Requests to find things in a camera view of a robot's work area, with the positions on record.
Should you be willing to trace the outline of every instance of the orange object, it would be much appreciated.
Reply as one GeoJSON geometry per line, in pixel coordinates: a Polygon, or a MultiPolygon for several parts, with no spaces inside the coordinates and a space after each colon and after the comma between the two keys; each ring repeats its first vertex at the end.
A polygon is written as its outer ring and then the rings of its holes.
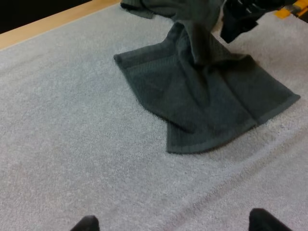
{"type": "Polygon", "coordinates": [[[283,7],[282,9],[277,11],[275,15],[281,19],[284,19],[291,14],[300,17],[306,12],[308,12],[308,0],[298,0],[293,5],[283,7]]]}

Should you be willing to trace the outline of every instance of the towel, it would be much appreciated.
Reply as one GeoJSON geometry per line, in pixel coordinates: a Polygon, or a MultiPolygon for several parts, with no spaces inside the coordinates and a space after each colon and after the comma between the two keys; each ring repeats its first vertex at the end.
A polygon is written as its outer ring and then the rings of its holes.
{"type": "Polygon", "coordinates": [[[141,105],[168,121],[167,151],[200,153],[266,122],[298,98],[203,24],[177,21],[159,44],[115,55],[141,105]]]}
{"type": "Polygon", "coordinates": [[[153,14],[177,20],[192,20],[211,30],[224,0],[122,0],[121,7],[144,18],[153,14]]]}

